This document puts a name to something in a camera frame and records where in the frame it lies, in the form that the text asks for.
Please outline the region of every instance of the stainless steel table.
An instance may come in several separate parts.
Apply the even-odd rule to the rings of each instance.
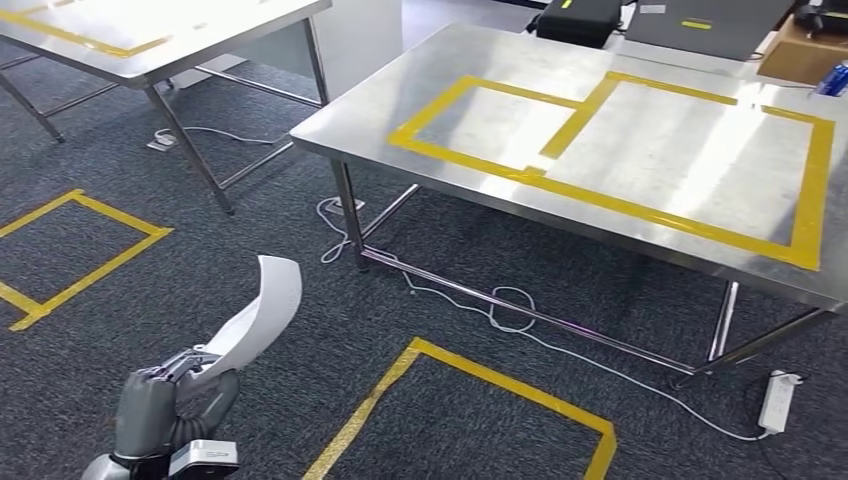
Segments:
[[[331,0],[0,0],[0,40],[113,82],[102,91],[49,112],[39,112],[2,75],[4,69],[36,58],[33,56],[0,66],[0,87],[8,90],[57,139],[61,135],[47,120],[58,113],[56,110],[63,111],[118,85],[144,90],[218,203],[225,212],[233,213],[224,189],[291,148],[292,143],[276,148],[230,178],[219,181],[155,85],[195,68],[320,108],[327,104],[328,97],[310,17],[330,6]],[[319,101],[198,67],[297,22],[303,22],[306,28]]]
[[[331,159],[360,268],[373,260],[401,269],[687,379],[846,310],[846,126],[844,103],[808,90],[453,25],[291,135]],[[347,164],[415,185],[363,229]],[[419,185],[727,279],[704,363],[666,358],[366,245]],[[813,308],[725,352],[737,282]]]

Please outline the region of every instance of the black case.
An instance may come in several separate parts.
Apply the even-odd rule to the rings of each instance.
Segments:
[[[553,0],[536,21],[536,36],[603,48],[621,22],[621,0]]]

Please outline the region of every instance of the yellow tape rectangle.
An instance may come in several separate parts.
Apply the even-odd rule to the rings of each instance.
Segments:
[[[356,435],[362,429],[368,416],[374,410],[380,397],[412,366],[419,355],[424,354],[430,358],[450,365],[469,375],[491,383],[497,387],[510,391],[520,397],[547,407],[566,418],[595,430],[601,434],[595,453],[589,462],[589,467],[584,472],[583,478],[587,480],[600,480],[606,476],[607,469],[612,463],[617,446],[615,428],[609,420],[587,412],[577,406],[567,403],[526,383],[519,382],[494,370],[474,363],[464,357],[437,347],[420,338],[414,338],[406,349],[401,352],[395,363],[386,371],[383,378],[368,394],[359,408],[348,419],[339,433],[330,441],[326,448],[309,468],[304,479],[314,480],[324,478],[333,465],[341,457],[342,453],[350,446]]]
[[[80,293],[81,291],[88,288],[101,278],[105,277],[116,268],[127,263],[133,257],[140,254],[142,251],[159,241],[162,237],[173,231],[172,228],[163,228],[151,225],[145,222],[144,220],[136,218],[126,212],[122,212],[114,207],[106,205],[105,203],[98,202],[93,198],[87,197],[83,195],[84,193],[85,192],[79,189],[72,190],[60,196],[59,198],[56,198],[55,200],[46,203],[45,205],[22,216],[21,218],[13,221],[12,223],[4,226],[3,228],[0,228],[0,238],[3,238],[9,235],[10,233],[14,232],[15,230],[18,230],[28,225],[29,223],[43,217],[44,215],[50,213],[51,211],[70,201],[77,201],[81,205],[88,207],[97,213],[105,215],[113,220],[121,222],[136,230],[141,231],[142,233],[147,234],[147,237],[145,237],[132,247],[128,248],[124,252],[120,253],[115,258],[101,265],[93,272],[84,276],[70,287],[65,288],[64,290],[62,290],[57,295],[53,296],[44,303],[38,303],[35,300],[24,295],[23,293],[15,290],[11,286],[0,282],[0,299],[11,303],[12,305],[14,305],[20,310],[23,310],[27,314],[24,318],[18,320],[11,327],[9,327],[10,330],[17,332],[31,327],[38,320],[49,315],[50,312],[70,300],[76,294]]]
[[[641,218],[658,225],[697,235],[808,270],[818,270],[827,178],[833,144],[834,122],[831,120],[775,107],[762,106],[762,111],[768,115],[808,123],[812,126],[810,146],[804,167],[801,189],[798,195],[798,207],[795,213],[789,245],[751,237],[610,195],[580,188],[576,185],[552,180],[545,176],[545,171],[538,168],[528,167],[524,170],[517,170],[497,162],[477,158],[415,138],[422,129],[471,88],[488,88],[575,110],[540,151],[541,155],[557,159],[577,138],[595,113],[622,82],[643,85],[649,88],[686,95],[727,106],[738,106],[739,103],[735,98],[621,72],[607,72],[604,78],[583,101],[560,98],[472,76],[463,76],[456,83],[448,87],[441,95],[433,99],[430,104],[426,105],[413,115],[412,118],[390,133],[387,140],[390,145],[421,155],[504,177],[525,185],[574,198],[625,215]]]
[[[47,3],[45,5],[21,10],[19,12],[12,12],[9,10],[0,9],[0,21],[14,23],[22,27],[29,28],[30,30],[43,33],[45,35],[53,36],[65,40],[66,42],[82,45],[100,53],[105,53],[107,55],[111,55],[113,57],[118,58],[133,57],[135,55],[138,55],[139,53],[146,52],[171,40],[171,37],[168,36],[158,38],[156,40],[151,40],[147,43],[138,45],[133,48],[121,48],[115,45],[110,45],[109,43],[101,42],[91,37],[87,37],[85,35],[69,32],[62,28],[32,18],[32,15],[34,14],[41,13],[45,10],[57,9],[65,5],[70,5],[72,3],[75,3],[75,1],[76,0],[59,0],[57,2]]]

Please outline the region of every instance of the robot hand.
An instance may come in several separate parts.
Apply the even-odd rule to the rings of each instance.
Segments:
[[[259,296],[208,344],[130,374],[118,406],[115,451],[92,462],[82,480],[216,479],[238,469],[235,444],[208,439],[238,396],[237,371],[288,326],[302,289],[297,263],[268,256],[259,263]],[[201,415],[177,415],[177,400],[212,387],[215,395]]]

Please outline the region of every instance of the power cord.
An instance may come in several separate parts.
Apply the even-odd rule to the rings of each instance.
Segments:
[[[335,260],[337,260],[339,258],[339,256],[341,256],[341,253],[344,250],[345,245],[350,243],[350,240],[348,239],[347,232],[345,232],[341,228],[335,226],[330,221],[330,219],[327,218],[327,216],[324,214],[324,212],[321,211],[321,209],[324,207],[324,205],[326,205],[329,202],[332,202],[333,200],[334,200],[334,198],[327,198],[327,199],[321,200],[320,202],[318,202],[318,205],[316,207],[316,212],[318,213],[318,216],[321,217],[322,220],[324,220],[324,223],[326,223],[327,226],[329,226],[335,232],[340,233],[342,235],[342,241],[341,242],[337,243],[336,245],[331,247],[329,250],[324,252],[323,255],[321,255],[321,263],[324,263],[324,264],[332,263]],[[374,251],[382,253],[383,255],[386,255],[387,257],[390,257],[394,260],[398,260],[398,257],[394,254],[384,252],[384,251],[376,249],[374,247],[370,247],[370,248]],[[530,320],[530,322],[528,322],[527,325],[525,325],[521,328],[504,327],[503,325],[499,324],[498,321],[495,319],[495,306],[493,304],[489,304],[489,310],[488,311],[480,310],[479,308],[475,308],[475,307],[469,307],[467,305],[462,305],[462,304],[458,303],[457,301],[455,301],[453,298],[451,298],[449,295],[447,295],[444,292],[441,292],[439,290],[435,290],[435,289],[432,289],[432,288],[421,287],[421,286],[415,285],[412,282],[412,278],[409,276],[408,273],[401,271],[401,274],[403,275],[403,278],[406,280],[406,284],[409,286],[409,288],[412,290],[413,293],[414,292],[429,292],[429,293],[432,293],[434,295],[438,295],[438,296],[442,297],[443,299],[447,300],[448,302],[450,302],[451,305],[453,305],[454,307],[456,307],[460,310],[467,310],[467,311],[470,311],[470,312],[475,312],[475,313],[479,313],[480,315],[483,315],[484,317],[489,319],[489,325],[491,325],[492,327],[494,327],[494,328],[496,328],[496,329],[498,329],[502,332],[522,335],[524,337],[529,338],[530,340],[533,340],[534,342],[538,343],[539,345],[542,345],[545,348],[564,353],[564,354],[569,355],[571,357],[574,357],[578,360],[586,362],[590,365],[598,367],[601,370],[604,370],[604,371],[612,373],[613,375],[616,375],[620,378],[623,378],[630,383],[633,383],[633,384],[635,384],[635,385],[637,385],[641,388],[644,388],[645,390],[648,390],[649,392],[655,393],[655,394],[657,394],[657,395],[659,395],[663,398],[671,400],[672,402],[676,403],[677,405],[682,407],[684,410],[689,412],[692,416],[694,416],[698,420],[704,422],[707,426],[709,426],[709,427],[711,427],[711,428],[713,428],[713,429],[715,429],[715,430],[717,430],[717,431],[719,431],[719,432],[721,432],[721,433],[723,433],[727,436],[730,436],[730,437],[733,437],[737,440],[742,440],[742,441],[745,441],[745,442],[757,442],[757,441],[762,440],[762,439],[764,439],[764,438],[766,438],[770,435],[768,432],[766,432],[766,433],[763,433],[763,434],[756,436],[756,437],[745,437],[745,436],[742,436],[742,435],[737,435],[737,434],[730,432],[728,430],[725,430],[725,429],[719,427],[718,425],[716,425],[715,423],[707,420],[704,416],[702,416],[701,414],[696,412],[689,405],[685,404],[682,400],[679,400],[679,399],[677,399],[677,398],[675,398],[675,397],[673,397],[673,396],[671,396],[671,395],[669,395],[669,394],[667,394],[667,393],[665,393],[661,390],[658,390],[658,389],[656,389],[656,388],[654,388],[650,385],[642,383],[639,380],[636,380],[636,379],[634,379],[634,378],[632,378],[632,377],[630,377],[630,376],[628,376],[624,373],[619,372],[618,370],[607,367],[606,365],[603,365],[599,362],[596,362],[596,361],[594,361],[590,358],[584,357],[583,355],[580,355],[578,353],[574,353],[570,350],[566,350],[566,349],[560,348],[560,347],[555,347],[555,346],[553,346],[549,343],[542,341],[538,337],[536,337],[536,336],[534,336],[530,333],[527,333],[528,330],[530,330],[531,328],[533,328],[534,325],[536,325],[536,319]],[[491,294],[493,296],[497,296],[498,292],[500,292],[502,290],[510,290],[510,291],[518,292],[518,293],[524,295],[524,297],[527,299],[527,302],[530,305],[530,308],[533,309],[533,310],[536,309],[536,302],[535,302],[535,300],[533,300],[533,297],[529,293],[525,292],[524,290],[521,290],[520,288],[509,287],[509,286],[495,287],[492,290]]]
[[[284,138],[286,138],[288,136],[288,133],[286,133],[286,134],[282,135],[280,138],[277,138],[275,140],[257,140],[257,139],[254,139],[254,138],[240,137],[240,136],[232,134],[230,132],[225,132],[223,130],[217,130],[217,129],[209,128],[209,127],[185,127],[183,130],[212,132],[212,133],[217,133],[219,135],[224,135],[224,136],[230,137],[233,140],[238,140],[239,142],[256,143],[256,144],[260,144],[260,145],[274,145],[277,142],[280,142],[281,140],[283,140]],[[153,138],[155,138],[156,141],[162,143],[163,145],[169,145],[173,142],[168,137],[166,137],[166,135],[170,131],[171,131],[170,128],[163,128],[162,130],[157,130],[156,133],[153,134]]]

